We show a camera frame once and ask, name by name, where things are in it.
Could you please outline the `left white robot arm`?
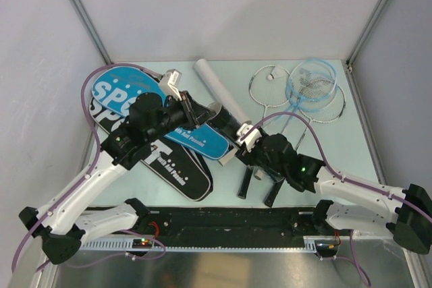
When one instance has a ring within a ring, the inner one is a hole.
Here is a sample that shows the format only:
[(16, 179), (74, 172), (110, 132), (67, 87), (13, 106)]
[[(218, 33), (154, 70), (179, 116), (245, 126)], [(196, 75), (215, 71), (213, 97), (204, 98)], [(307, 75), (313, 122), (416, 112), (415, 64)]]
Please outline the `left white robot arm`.
[(42, 250), (52, 264), (69, 260), (82, 245), (116, 231), (145, 232), (149, 212), (138, 199), (102, 212), (82, 216), (89, 204), (112, 182), (144, 161), (154, 172), (185, 197), (200, 201), (211, 191), (211, 178), (189, 156), (160, 139), (177, 128), (193, 131), (215, 116), (214, 110), (196, 103), (188, 92), (178, 98), (162, 99), (157, 93), (139, 95), (130, 105), (129, 115), (100, 144), (94, 162), (40, 208), (24, 208), (19, 218), (34, 238), (41, 238)]

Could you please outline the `white shuttlecock tube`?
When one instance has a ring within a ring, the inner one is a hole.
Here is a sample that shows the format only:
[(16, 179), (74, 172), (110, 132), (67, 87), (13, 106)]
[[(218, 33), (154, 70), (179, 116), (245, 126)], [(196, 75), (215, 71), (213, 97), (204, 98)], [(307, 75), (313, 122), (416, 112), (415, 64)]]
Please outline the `white shuttlecock tube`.
[(251, 119), (242, 110), (228, 89), (220, 81), (206, 59), (199, 59), (193, 65), (195, 72), (199, 75), (205, 86), (213, 97), (220, 102), (240, 123), (251, 122)]

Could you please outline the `black shuttlecock tube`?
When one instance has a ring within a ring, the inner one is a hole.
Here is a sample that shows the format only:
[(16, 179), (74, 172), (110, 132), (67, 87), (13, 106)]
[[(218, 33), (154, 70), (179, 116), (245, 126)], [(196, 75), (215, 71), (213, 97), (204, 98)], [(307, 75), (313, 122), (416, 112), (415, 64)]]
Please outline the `black shuttlecock tube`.
[(230, 142), (236, 142), (241, 123), (221, 103), (211, 103), (208, 109), (215, 115), (207, 123)]

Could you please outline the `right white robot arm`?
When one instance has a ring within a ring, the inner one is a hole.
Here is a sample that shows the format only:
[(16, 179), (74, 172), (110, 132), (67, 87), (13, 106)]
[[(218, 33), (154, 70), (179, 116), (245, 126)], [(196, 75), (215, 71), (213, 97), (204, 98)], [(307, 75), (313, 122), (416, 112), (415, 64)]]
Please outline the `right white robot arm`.
[(281, 134), (253, 131), (239, 136), (238, 158), (282, 176), (299, 192), (324, 196), (315, 207), (313, 229), (355, 230), (392, 237), (403, 248), (428, 254), (431, 249), (431, 198), (421, 186), (392, 187), (332, 172), (325, 161), (298, 154)]

